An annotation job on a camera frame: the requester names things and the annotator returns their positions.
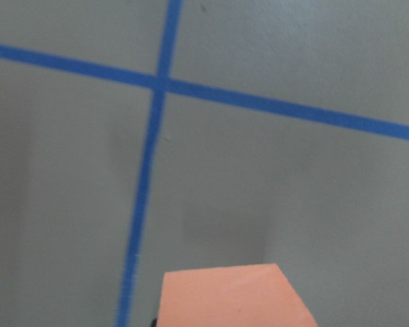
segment textured wall surface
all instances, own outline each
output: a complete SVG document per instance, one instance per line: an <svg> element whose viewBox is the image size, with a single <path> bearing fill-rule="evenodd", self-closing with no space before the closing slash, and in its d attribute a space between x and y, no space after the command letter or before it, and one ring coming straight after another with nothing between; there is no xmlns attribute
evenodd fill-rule
<svg viewBox="0 0 409 327"><path fill-rule="evenodd" d="M0 1L0 43L154 74L167 1ZM184 1L171 76L409 125L409 1ZM112 326L151 91L0 59L0 327ZM166 96L130 326L167 270L277 262L409 326L409 141Z"/></svg>

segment gray floor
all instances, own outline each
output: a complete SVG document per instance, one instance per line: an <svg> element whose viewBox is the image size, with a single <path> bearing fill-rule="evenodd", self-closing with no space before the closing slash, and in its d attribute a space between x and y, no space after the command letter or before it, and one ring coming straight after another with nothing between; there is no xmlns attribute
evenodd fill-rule
<svg viewBox="0 0 409 327"><path fill-rule="evenodd" d="M165 1L0 1L0 42L153 74ZM185 1L172 76L409 124L409 1ZM0 327L112 326L151 92L0 60ZM409 142L168 95L132 314L277 262L320 326L409 326Z"/></svg>

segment blue tape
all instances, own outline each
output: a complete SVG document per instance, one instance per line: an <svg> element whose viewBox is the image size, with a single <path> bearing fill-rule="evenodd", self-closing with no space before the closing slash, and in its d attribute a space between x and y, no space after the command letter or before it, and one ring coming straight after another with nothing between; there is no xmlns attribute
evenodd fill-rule
<svg viewBox="0 0 409 327"><path fill-rule="evenodd" d="M166 89L168 92L188 97L196 97L198 99L210 100L262 112L270 112L272 114L280 114L306 121L314 121L317 123L409 140L409 125L390 123L388 121L304 106L301 104L292 104L290 102L283 102L235 91L227 91L215 87L206 87L199 84L182 82L180 80L169 80Z"/></svg>
<svg viewBox="0 0 409 327"><path fill-rule="evenodd" d="M167 7L164 35L162 37L159 63L157 65L157 79L162 86L167 83L168 75L170 73L172 55L175 49L176 32L179 25L181 4L182 0L170 0ZM127 327L129 319L132 317L131 310L136 284L136 271L138 270L140 245L150 193L151 167L153 165L157 139L161 129L164 102L165 90L153 90L153 99L151 102L149 123L147 125L147 135L145 139L144 153L142 155L138 189L135 197L135 207L132 215L132 230L127 245L125 268L121 283L117 311L117 327Z"/></svg>
<svg viewBox="0 0 409 327"><path fill-rule="evenodd" d="M156 89L160 84L155 76L149 74L24 50L3 44L0 44L0 58L150 89Z"/></svg>
<svg viewBox="0 0 409 327"><path fill-rule="evenodd" d="M167 20L169 26L172 26L172 21ZM57 69L60 71L81 74L101 78L103 80L110 80L113 82L120 82L138 87L147 87L152 90L165 89L168 92L185 95L188 97L196 97L199 99L210 100L213 102L220 102L230 104L233 106L240 106L253 110L270 112L272 114L280 114L290 116L307 121L315 121L318 123L325 123L348 129L355 129L359 131L366 131L368 133L390 136L392 138L399 138L402 140L409 140L409 125L402 125L379 119L371 119L363 116L353 114L345 114L332 110L324 110L315 107L302 106L299 104L291 104L276 99L269 99L246 93L229 91L215 87L206 87L199 84L184 82L180 80L171 80L167 78L169 74L169 65L172 58L174 39L168 42L168 37L164 38L164 43L161 49L167 55L162 56L157 72L162 74L158 77L134 72L126 69L109 67L97 63L88 63L76 59L66 57L59 57L51 54L44 54L41 52L19 49L11 46L4 46L0 44L0 58L21 63L28 63L36 66Z"/></svg>

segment salmon-colored object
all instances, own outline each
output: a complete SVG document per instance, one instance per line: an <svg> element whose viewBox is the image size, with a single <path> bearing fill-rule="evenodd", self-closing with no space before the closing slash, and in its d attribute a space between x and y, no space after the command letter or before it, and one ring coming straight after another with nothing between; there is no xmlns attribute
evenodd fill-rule
<svg viewBox="0 0 409 327"><path fill-rule="evenodd" d="M276 264L168 272L157 327L317 327Z"/></svg>

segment orange foam block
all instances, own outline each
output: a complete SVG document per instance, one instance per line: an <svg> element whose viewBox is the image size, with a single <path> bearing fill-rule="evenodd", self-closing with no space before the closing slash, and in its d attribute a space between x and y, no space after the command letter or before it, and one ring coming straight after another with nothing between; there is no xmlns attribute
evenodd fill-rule
<svg viewBox="0 0 409 327"><path fill-rule="evenodd" d="M168 272L157 327L316 327L276 264Z"/></svg>

